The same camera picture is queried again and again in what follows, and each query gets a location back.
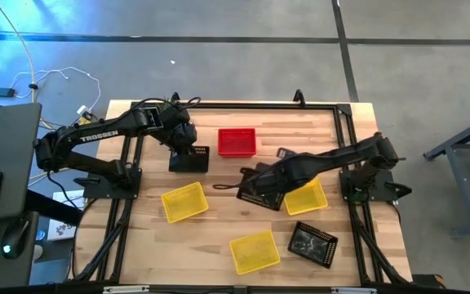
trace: wooden tabletop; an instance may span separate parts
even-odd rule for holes
[[[107,118],[126,111],[131,100],[110,101]],[[372,104],[355,103],[352,117],[357,139],[377,130]],[[235,198],[237,189],[216,190],[213,184],[238,183],[241,167],[274,163],[279,147],[298,152],[321,153],[337,148],[335,123],[325,110],[191,109],[197,127],[195,145],[210,146],[210,170],[206,174],[168,172],[168,148],[151,138],[144,139],[140,167],[141,191],[134,201],[122,265],[121,283],[276,285],[276,286],[358,286],[357,262],[346,203],[339,192],[338,170],[319,175],[329,206],[289,216],[285,205],[279,212]],[[221,158],[217,154],[220,127],[254,127],[257,154],[252,158]],[[347,130],[344,133],[348,143]],[[119,159],[122,137],[102,140],[97,158]],[[130,155],[133,156],[132,141]],[[201,182],[209,209],[174,224],[168,224],[162,206],[165,192]],[[386,203],[371,203],[377,243],[398,272],[411,280],[406,249],[394,209]],[[97,201],[84,216],[76,242],[76,269],[80,272],[103,242],[110,201]],[[304,221],[339,239],[331,269],[287,251],[296,221]],[[273,232],[282,261],[266,269],[238,275],[229,241],[266,229]],[[111,251],[108,272],[113,263]],[[368,274],[374,277],[369,251],[365,250]]]

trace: black tray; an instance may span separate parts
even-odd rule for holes
[[[328,233],[297,221],[287,250],[329,269],[338,241],[338,238]]]

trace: red plastic basket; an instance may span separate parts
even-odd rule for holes
[[[219,155],[225,158],[251,157],[257,153],[254,128],[219,129]]]

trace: yellow basket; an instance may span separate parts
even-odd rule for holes
[[[247,274],[281,261],[271,230],[233,240],[229,247],[237,274]]]
[[[199,182],[164,193],[162,205],[169,223],[181,221],[208,209],[208,202]]]
[[[326,196],[318,177],[284,196],[287,213],[294,216],[303,212],[310,212],[315,209],[327,206]]]

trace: gray floor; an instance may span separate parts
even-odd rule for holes
[[[35,33],[154,36],[337,37],[330,0],[1,0],[17,28]],[[349,38],[470,38],[468,0],[340,0]],[[0,31],[11,28],[0,15]],[[182,96],[230,100],[349,101],[339,45],[28,42],[36,69],[75,66],[101,81],[95,111],[110,99]],[[470,47],[350,46],[360,102],[372,102],[381,131],[401,156],[394,174],[414,189],[401,200],[402,228],[414,273],[441,274],[448,287],[470,290],[470,238],[453,240],[465,210],[445,158],[421,154],[470,124]],[[29,71],[18,42],[0,41],[0,87]],[[96,98],[79,73],[43,84],[43,116],[70,123]],[[28,81],[18,88],[25,91]],[[28,100],[0,100],[0,104]],[[81,151],[95,153],[95,145]],[[67,189],[77,176],[55,177]],[[33,187],[56,191],[43,181]],[[66,246],[49,247],[57,258]],[[56,276],[43,277],[45,266]],[[66,261],[34,266],[32,283],[62,280]]]

